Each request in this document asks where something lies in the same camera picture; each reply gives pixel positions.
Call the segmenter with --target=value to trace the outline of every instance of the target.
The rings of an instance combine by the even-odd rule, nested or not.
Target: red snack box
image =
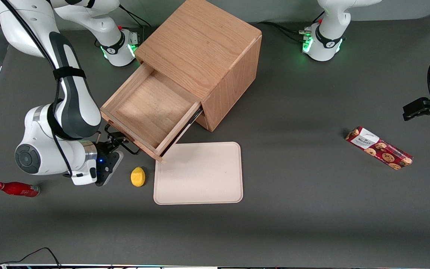
[[[411,155],[380,139],[361,126],[351,131],[346,140],[394,170],[399,170],[412,163]]]

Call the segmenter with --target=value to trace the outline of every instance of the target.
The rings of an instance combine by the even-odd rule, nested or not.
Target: gray wall
[[[121,0],[121,4],[152,25],[160,25],[184,0]],[[214,5],[247,22],[306,22],[321,11],[316,0],[209,0]],[[351,10],[355,21],[406,20],[430,15],[430,0],[383,0],[370,7]],[[135,26],[122,10],[110,13],[117,24]],[[62,30],[82,29],[71,22],[58,20]]]

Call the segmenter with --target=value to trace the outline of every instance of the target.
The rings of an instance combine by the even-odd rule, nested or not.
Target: yellow lemon
[[[130,174],[132,185],[141,187],[145,183],[145,172],[141,167],[135,168]]]

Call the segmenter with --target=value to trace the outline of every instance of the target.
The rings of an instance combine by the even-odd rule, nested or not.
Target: wood grain
[[[131,91],[127,89],[136,89],[145,81],[145,79],[154,71],[149,65],[140,65],[135,72],[117,89],[117,91],[105,102],[102,107],[107,110],[112,110],[121,100],[125,99]]]
[[[172,128],[172,131],[162,140],[159,146],[155,149],[155,154],[160,155],[172,142],[172,140],[176,139],[176,136],[179,132],[185,127],[187,122],[191,119],[191,117],[197,112],[200,108],[200,102],[196,102],[193,106],[187,111],[183,118]]]
[[[107,121],[108,124],[110,124],[112,127],[116,128],[118,131],[123,133],[128,140],[130,140],[132,143],[134,143],[138,148],[143,150],[145,153],[147,153],[150,157],[154,158],[157,161],[162,162],[162,157],[155,154],[155,149],[147,145],[139,136],[136,135],[136,133],[133,133],[128,129],[126,126],[123,126],[114,116],[112,116],[109,112],[107,112],[105,109],[101,108],[100,112],[102,118]]]
[[[261,36],[248,48],[239,61],[234,63],[234,66],[215,87],[207,100],[202,102],[209,131],[215,130],[220,121],[255,80],[260,46]]]
[[[192,94],[144,63],[102,106],[101,112],[139,148],[162,160],[158,153],[198,107],[200,101]]]
[[[205,101],[261,31],[204,0],[186,0],[137,58]]]
[[[198,124],[200,124],[203,128],[205,128],[205,129],[207,129],[207,130],[208,130],[207,119],[205,119],[205,113],[204,113],[204,112],[202,112],[202,113],[198,116],[198,118],[197,118],[196,122],[197,122]]]

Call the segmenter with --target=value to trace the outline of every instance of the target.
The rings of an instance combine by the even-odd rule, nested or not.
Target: open drawer
[[[158,161],[202,112],[200,100],[146,63],[100,109],[111,126]]]

